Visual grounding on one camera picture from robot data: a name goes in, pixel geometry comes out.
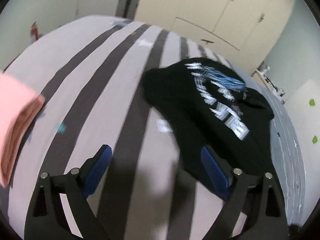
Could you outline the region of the black printed t-shirt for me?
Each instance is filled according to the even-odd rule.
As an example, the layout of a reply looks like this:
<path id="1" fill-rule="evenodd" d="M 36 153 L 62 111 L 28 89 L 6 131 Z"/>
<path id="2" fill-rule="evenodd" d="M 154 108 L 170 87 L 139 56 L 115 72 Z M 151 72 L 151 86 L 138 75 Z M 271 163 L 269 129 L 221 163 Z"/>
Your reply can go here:
<path id="1" fill-rule="evenodd" d="M 204 57 L 148 70 L 142 78 L 146 101 L 169 123 L 182 165 L 209 191 L 214 186 L 201 163 L 210 146 L 233 168 L 260 176 L 274 173 L 268 101 L 223 64 Z"/>

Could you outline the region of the pink folded garment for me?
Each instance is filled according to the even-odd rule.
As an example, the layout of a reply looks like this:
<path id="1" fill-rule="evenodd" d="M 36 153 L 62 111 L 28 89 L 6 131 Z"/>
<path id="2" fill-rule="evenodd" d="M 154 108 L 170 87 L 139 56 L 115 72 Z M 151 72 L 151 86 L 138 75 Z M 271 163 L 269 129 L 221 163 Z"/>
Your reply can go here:
<path id="1" fill-rule="evenodd" d="M 45 98 L 14 77 L 1 73 L 1 187 L 9 185 L 23 136 Z"/>

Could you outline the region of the striped bed sheet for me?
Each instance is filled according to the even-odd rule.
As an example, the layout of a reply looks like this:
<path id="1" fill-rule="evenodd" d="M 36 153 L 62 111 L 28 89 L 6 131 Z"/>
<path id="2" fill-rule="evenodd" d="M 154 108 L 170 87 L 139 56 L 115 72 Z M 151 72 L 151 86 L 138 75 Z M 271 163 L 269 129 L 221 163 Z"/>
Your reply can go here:
<path id="1" fill-rule="evenodd" d="M 18 149 L 1 215 L 24 239 L 43 172 L 67 174 L 102 145 L 112 160 L 87 202 L 109 239 L 204 239 L 225 202 L 184 170 L 167 120 L 145 99 L 143 75 L 204 57 L 233 70 L 271 106 L 271 173 L 284 201 L 289 239 L 299 231 L 303 164 L 280 101 L 229 61 L 156 25 L 87 16 L 29 46 L 6 70 L 45 98 Z"/>

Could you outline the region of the cream wardrobe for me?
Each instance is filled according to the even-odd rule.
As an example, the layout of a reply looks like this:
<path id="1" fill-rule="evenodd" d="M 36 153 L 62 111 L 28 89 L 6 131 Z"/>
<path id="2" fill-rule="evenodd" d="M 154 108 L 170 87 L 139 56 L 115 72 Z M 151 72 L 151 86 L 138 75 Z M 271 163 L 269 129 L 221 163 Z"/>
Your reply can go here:
<path id="1" fill-rule="evenodd" d="M 174 31 L 254 72 L 276 44 L 295 0 L 140 0 L 135 19 Z"/>

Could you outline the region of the red fire extinguisher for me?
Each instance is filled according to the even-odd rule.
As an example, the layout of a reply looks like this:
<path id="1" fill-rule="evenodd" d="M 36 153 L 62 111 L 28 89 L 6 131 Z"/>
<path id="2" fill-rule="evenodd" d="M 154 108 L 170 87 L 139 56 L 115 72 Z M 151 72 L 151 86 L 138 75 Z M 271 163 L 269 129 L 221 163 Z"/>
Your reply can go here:
<path id="1" fill-rule="evenodd" d="M 39 29 L 36 22 L 31 25 L 30 36 L 32 42 L 35 42 L 39 39 Z"/>

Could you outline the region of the grey suitcase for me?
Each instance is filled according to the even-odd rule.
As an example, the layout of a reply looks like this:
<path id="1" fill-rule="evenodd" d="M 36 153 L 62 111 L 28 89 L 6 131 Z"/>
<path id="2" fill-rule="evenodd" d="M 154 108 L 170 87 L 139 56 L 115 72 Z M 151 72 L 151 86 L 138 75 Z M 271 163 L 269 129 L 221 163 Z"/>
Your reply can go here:
<path id="1" fill-rule="evenodd" d="M 139 0 L 118 0 L 116 16 L 134 20 Z"/>

